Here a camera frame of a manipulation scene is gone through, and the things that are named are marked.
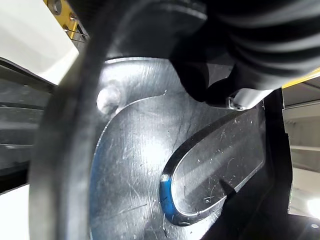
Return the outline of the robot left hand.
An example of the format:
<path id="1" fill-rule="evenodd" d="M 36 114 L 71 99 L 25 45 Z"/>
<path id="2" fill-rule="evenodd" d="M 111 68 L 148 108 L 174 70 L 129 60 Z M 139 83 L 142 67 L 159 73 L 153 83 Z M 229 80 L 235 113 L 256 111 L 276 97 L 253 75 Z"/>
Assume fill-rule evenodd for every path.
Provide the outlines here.
<path id="1" fill-rule="evenodd" d="M 207 20 L 171 59 L 185 90 L 245 111 L 320 65 L 317 0 L 207 0 Z"/>

